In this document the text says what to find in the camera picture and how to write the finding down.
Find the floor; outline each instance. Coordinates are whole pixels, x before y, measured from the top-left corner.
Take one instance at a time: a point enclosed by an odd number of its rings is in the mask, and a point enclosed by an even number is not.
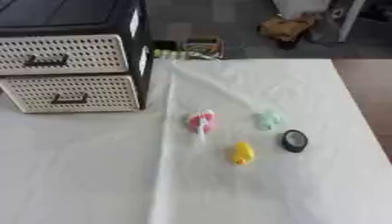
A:
[[[146,0],[154,39],[183,41],[190,36],[216,35],[225,41],[227,59],[246,58],[391,58],[392,41],[380,42],[382,25],[360,21],[355,37],[332,47],[299,43],[291,51],[280,50],[262,37],[256,27],[277,14],[272,0]]]
[[[335,60],[340,76],[392,161],[392,60]]]

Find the rubber duck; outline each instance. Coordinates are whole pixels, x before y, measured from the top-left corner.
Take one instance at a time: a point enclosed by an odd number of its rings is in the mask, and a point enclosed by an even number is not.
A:
[[[255,150],[249,143],[238,142],[234,149],[233,163],[235,165],[247,165],[255,159]]]

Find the pink toy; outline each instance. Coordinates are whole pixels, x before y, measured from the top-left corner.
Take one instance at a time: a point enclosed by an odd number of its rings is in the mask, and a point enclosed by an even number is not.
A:
[[[215,114],[212,110],[201,110],[188,119],[189,130],[201,136],[214,128]]]

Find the small toy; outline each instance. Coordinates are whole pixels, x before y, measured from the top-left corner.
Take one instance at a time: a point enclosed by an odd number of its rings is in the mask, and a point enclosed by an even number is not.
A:
[[[234,149],[233,163],[235,165],[247,165],[255,159],[255,150],[249,143],[238,142]]]
[[[282,118],[271,110],[266,110],[261,114],[255,116],[256,126],[259,130],[273,130],[279,123],[282,122]]]
[[[210,110],[201,110],[195,115],[189,116],[187,121],[188,128],[191,132],[199,134],[202,141],[205,139],[205,134],[214,128],[215,113]]]

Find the black tape roll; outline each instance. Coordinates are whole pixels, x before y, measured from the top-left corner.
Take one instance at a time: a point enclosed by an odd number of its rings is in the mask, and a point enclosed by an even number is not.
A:
[[[283,133],[282,146],[290,152],[299,153],[308,145],[308,137],[299,130],[290,129]]]

